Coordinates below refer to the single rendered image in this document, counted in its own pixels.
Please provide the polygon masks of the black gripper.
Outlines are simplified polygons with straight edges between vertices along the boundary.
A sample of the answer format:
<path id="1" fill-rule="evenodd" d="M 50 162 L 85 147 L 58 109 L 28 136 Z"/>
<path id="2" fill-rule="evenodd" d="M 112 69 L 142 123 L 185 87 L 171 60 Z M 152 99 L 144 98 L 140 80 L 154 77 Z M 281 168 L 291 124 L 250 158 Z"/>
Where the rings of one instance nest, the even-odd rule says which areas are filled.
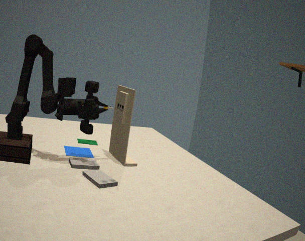
<path id="1" fill-rule="evenodd" d="M 86 99 L 94 99 L 95 104 L 98 104 L 99 106 L 108 107 L 108 105 L 105 105 L 101 102 L 99 102 L 97 96 L 93 96 L 93 93 L 97 93 L 99 90 L 99 82 L 95 81 L 86 81 L 85 84 L 85 91 L 88 92 Z M 74 99 L 76 102 L 76 108 L 75 113 L 73 115 L 79 115 L 81 114 L 81 104 L 85 102 L 85 99 Z M 103 113 L 107 111 L 108 109 L 99 108 L 98 114 Z M 89 124 L 89 119 L 81 120 L 80 123 L 80 131 L 84 132 L 85 134 L 93 134 L 93 125 Z"/>

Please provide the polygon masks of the blue square mat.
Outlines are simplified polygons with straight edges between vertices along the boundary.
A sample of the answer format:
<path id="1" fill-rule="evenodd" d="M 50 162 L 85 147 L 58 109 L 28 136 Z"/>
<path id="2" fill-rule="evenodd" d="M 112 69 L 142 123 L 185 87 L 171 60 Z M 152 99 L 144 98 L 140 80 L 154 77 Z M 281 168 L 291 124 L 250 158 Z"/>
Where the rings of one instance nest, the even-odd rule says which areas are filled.
<path id="1" fill-rule="evenodd" d="M 64 148 L 65 148 L 66 156 L 94 158 L 90 148 L 79 148 L 79 147 L 70 147 L 70 146 L 64 146 Z"/>

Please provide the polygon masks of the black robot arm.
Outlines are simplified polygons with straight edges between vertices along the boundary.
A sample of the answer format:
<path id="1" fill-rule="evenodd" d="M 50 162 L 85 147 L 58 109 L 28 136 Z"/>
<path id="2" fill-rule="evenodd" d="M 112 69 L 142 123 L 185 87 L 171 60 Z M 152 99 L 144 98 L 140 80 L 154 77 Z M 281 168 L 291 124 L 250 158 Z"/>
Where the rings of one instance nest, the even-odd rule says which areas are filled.
<path id="1" fill-rule="evenodd" d="M 53 87 L 53 52 L 43 44 L 42 39 L 37 35 L 30 35 L 25 42 L 25 59 L 21 71 L 17 96 L 13 101 L 11 112 L 6 116 L 8 123 L 7 139 L 21 140 L 23 137 L 22 121 L 29 112 L 30 101 L 27 100 L 27 93 L 30 78 L 33 70 L 34 60 L 39 54 L 42 57 L 43 92 L 41 96 L 41 110 L 45 114 L 50 114 L 57 109 L 55 116 L 62 121 L 63 115 L 73 115 L 75 113 L 76 102 L 71 97 L 75 93 L 76 78 L 59 78 L 58 92 L 54 92 Z M 59 102 L 59 104 L 58 104 Z M 97 119 L 99 117 L 99 105 L 94 99 L 86 99 L 81 104 L 81 114 L 78 118 Z"/>

